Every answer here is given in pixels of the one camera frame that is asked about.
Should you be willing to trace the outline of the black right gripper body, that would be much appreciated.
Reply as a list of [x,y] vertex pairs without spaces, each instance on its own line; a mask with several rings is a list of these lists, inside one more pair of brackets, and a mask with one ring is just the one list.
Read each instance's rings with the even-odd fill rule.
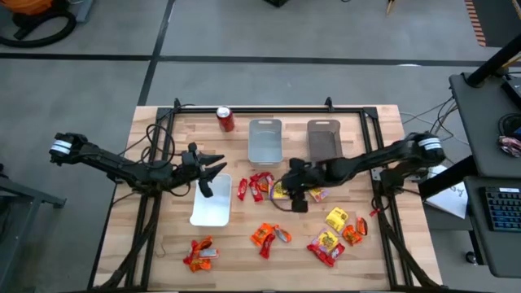
[[282,188],[291,195],[306,190],[325,187],[325,170],[322,164],[298,158],[289,160],[289,171],[281,177]]

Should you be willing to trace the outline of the red soda can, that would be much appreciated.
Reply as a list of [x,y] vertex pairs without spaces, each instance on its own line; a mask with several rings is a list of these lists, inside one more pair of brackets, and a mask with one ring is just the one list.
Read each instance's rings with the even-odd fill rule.
[[229,107],[221,106],[216,110],[217,120],[224,132],[234,130],[234,114]]

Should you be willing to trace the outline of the grey box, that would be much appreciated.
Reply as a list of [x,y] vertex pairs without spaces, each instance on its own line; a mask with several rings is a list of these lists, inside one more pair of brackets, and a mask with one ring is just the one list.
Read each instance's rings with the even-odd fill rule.
[[73,5],[76,21],[78,23],[86,22],[94,0],[73,0],[71,4]]

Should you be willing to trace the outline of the red white snack bag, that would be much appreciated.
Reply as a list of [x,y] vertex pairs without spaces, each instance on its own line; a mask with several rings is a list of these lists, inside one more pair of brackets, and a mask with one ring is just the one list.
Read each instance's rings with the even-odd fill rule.
[[280,225],[274,225],[273,229],[276,236],[283,242],[289,243],[292,240],[291,234],[284,230]]

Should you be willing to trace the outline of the black computer keyboard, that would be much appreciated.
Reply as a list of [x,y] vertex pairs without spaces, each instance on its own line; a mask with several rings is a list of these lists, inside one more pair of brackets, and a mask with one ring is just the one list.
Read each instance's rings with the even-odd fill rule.
[[521,190],[485,186],[481,191],[490,230],[521,233]]

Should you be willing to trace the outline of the black mat with striped edge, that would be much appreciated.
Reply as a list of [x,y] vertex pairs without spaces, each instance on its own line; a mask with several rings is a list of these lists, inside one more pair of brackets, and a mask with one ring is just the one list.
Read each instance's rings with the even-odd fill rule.
[[483,47],[503,47],[521,33],[521,0],[464,0],[475,38]]

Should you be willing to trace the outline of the candy wrapper pile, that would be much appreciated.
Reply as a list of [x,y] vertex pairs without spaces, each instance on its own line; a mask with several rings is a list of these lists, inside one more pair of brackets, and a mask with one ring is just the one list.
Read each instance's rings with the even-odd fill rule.
[[500,136],[497,143],[506,154],[515,158],[521,157],[521,141],[518,139],[507,136]]

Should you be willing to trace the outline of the black diagonal post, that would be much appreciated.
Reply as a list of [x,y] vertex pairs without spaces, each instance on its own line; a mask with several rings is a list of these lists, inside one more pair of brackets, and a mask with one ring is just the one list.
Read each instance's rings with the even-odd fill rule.
[[494,56],[483,63],[470,75],[463,75],[471,87],[480,87],[483,82],[521,51],[521,33],[502,47]]

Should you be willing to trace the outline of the dark grey desk top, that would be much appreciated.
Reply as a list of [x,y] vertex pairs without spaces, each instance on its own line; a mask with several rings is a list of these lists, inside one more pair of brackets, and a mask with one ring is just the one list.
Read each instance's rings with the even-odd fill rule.
[[465,177],[468,211],[476,237],[476,255],[498,278],[521,278],[521,233],[492,231],[484,210],[482,187],[519,188],[521,181],[484,177]]
[[506,154],[497,144],[498,121],[507,114],[521,113],[502,89],[503,83],[500,77],[490,77],[475,88],[461,74],[449,77],[477,173],[483,177],[521,178],[521,158]]

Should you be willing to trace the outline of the black aluminium table frame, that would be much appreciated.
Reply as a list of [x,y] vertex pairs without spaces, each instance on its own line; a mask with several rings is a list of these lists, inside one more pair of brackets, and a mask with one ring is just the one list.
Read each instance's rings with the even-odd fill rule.
[[[227,165],[219,172],[232,178],[230,221],[226,226],[194,226],[190,223],[195,182],[168,192],[133,195],[119,185],[110,202],[103,242],[88,285],[91,293],[175,291],[273,292],[353,291],[376,293],[441,293],[440,272],[433,251],[421,198],[407,190],[403,199],[383,192],[380,173],[388,164],[358,173],[341,186],[327,187],[321,202],[309,200],[306,213],[291,211],[291,202],[269,199],[256,203],[251,195],[237,197],[242,178],[264,171],[280,178],[291,158],[309,157],[307,124],[310,120],[337,120],[343,153],[348,158],[387,147],[404,135],[396,106],[239,106],[233,107],[234,130],[224,132],[215,107],[139,107],[134,113],[129,141],[144,147],[152,159],[174,166],[181,153],[195,142],[208,155],[224,155]],[[254,168],[248,159],[249,122],[279,119],[282,122],[281,164]],[[368,225],[362,241],[349,246],[326,222],[335,208],[348,214],[346,225],[359,216]],[[373,217],[370,213],[380,208]],[[280,225],[292,240],[276,234],[269,259],[250,236],[263,224]],[[309,244],[323,229],[334,233],[345,246],[334,266],[324,265]],[[212,236],[212,248],[220,255],[209,271],[192,273],[182,260],[192,240]]]

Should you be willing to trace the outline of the smoky translucent plastic bin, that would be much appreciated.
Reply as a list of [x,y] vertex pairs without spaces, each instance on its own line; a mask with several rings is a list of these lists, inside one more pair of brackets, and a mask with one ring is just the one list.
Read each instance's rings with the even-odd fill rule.
[[343,157],[337,120],[310,120],[307,124],[309,158],[313,162]]

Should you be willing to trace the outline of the yellow Sour Patch candy bag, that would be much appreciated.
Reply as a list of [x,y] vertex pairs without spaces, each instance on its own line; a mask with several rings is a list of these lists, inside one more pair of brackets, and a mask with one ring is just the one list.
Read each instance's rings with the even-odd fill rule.
[[325,222],[337,233],[341,233],[348,221],[348,214],[339,207],[333,208],[326,216]]
[[314,199],[317,203],[323,201],[329,194],[329,191],[325,188],[313,188],[308,190],[308,194]]
[[314,242],[318,245],[320,250],[329,253],[337,246],[339,239],[328,229],[323,229],[314,239]]
[[287,192],[282,188],[281,182],[274,184],[274,192],[270,197],[272,200],[288,200],[290,197]]

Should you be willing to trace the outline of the black desk device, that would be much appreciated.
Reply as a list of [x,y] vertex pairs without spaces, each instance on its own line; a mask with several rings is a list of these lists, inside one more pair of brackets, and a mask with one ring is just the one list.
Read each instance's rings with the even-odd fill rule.
[[509,100],[521,111],[521,78],[508,76],[501,88]]

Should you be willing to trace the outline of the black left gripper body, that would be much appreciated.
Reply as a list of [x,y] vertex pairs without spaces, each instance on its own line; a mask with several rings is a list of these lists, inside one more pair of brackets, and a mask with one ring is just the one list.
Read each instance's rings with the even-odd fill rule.
[[187,150],[181,153],[181,164],[178,166],[177,178],[181,185],[198,180],[201,174],[201,164],[198,157],[198,147],[195,142],[188,144]]

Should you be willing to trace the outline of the white plastic bin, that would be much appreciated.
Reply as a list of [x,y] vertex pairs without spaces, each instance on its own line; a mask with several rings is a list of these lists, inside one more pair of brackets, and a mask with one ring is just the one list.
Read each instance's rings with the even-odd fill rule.
[[213,196],[205,198],[196,181],[195,200],[190,223],[194,226],[222,227],[230,221],[232,178],[220,173],[208,184]]

